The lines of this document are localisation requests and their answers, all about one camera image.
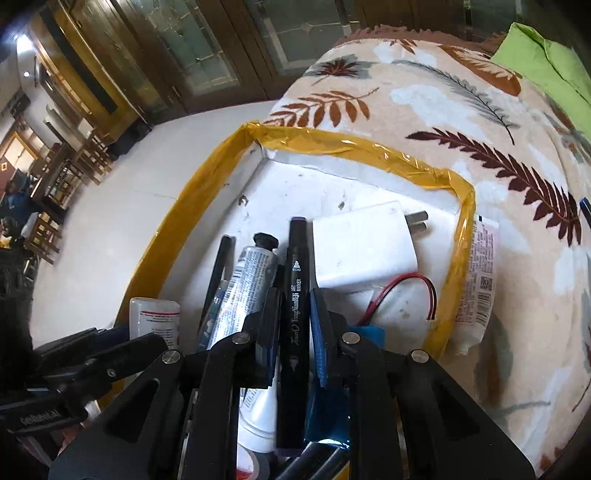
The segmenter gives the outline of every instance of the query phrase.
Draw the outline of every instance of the silver paint tube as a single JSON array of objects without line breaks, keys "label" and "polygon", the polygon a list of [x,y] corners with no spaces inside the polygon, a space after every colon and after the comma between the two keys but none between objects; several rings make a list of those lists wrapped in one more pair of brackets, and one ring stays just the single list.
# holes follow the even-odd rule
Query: silver paint tube
[{"label": "silver paint tube", "polygon": [[254,241],[255,246],[245,247],[238,257],[208,349],[222,338],[239,332],[246,315],[263,307],[277,271],[277,256],[272,250],[279,246],[279,242],[267,233],[257,233]]}]

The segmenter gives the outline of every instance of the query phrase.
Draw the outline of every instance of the tiled floor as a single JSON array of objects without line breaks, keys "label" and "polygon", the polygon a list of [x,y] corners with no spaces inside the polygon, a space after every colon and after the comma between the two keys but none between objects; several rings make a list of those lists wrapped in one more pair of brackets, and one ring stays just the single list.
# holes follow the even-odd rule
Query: tiled floor
[{"label": "tiled floor", "polygon": [[30,321],[38,346],[113,325],[142,253],[175,198],[211,151],[274,102],[200,113],[159,125],[72,206],[55,264],[43,262]]}]

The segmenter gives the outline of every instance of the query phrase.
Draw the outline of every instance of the glass door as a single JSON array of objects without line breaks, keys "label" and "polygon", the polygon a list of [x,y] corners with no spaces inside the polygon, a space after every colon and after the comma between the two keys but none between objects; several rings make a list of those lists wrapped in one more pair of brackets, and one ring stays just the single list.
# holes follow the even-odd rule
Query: glass door
[{"label": "glass door", "polygon": [[276,98],[338,39],[359,28],[354,1],[222,0],[222,4],[265,91]]},{"label": "glass door", "polygon": [[178,116],[174,114],[177,110],[182,113],[173,91],[145,60],[145,54],[108,0],[78,0],[71,15],[96,57],[129,101],[149,120],[157,122],[162,117]]},{"label": "glass door", "polygon": [[187,112],[265,98],[216,0],[111,1]]}]

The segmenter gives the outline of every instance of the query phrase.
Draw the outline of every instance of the metal screw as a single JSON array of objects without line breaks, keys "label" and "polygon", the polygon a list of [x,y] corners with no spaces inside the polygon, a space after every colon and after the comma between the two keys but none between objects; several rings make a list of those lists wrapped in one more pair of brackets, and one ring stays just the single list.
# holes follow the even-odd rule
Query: metal screw
[{"label": "metal screw", "polygon": [[354,345],[356,343],[359,343],[361,337],[357,335],[357,333],[355,332],[345,332],[342,336],[342,339],[348,345]]},{"label": "metal screw", "polygon": [[232,342],[234,342],[237,345],[244,345],[245,343],[248,343],[251,340],[251,336],[248,335],[248,333],[246,332],[237,332],[234,335],[232,335]]},{"label": "metal screw", "polygon": [[426,364],[429,360],[429,354],[423,350],[413,350],[410,356],[416,363],[419,364]]},{"label": "metal screw", "polygon": [[165,364],[175,364],[181,359],[181,354],[178,350],[166,350],[162,354],[162,361]]}]

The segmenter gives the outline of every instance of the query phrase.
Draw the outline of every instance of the black pen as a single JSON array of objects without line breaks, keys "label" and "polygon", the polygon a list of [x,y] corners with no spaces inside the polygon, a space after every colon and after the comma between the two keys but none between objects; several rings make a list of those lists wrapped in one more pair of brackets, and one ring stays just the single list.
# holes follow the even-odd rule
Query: black pen
[{"label": "black pen", "polygon": [[307,221],[302,217],[293,217],[290,222],[283,293],[277,453],[281,456],[299,456],[304,449],[310,367],[310,253]]}]

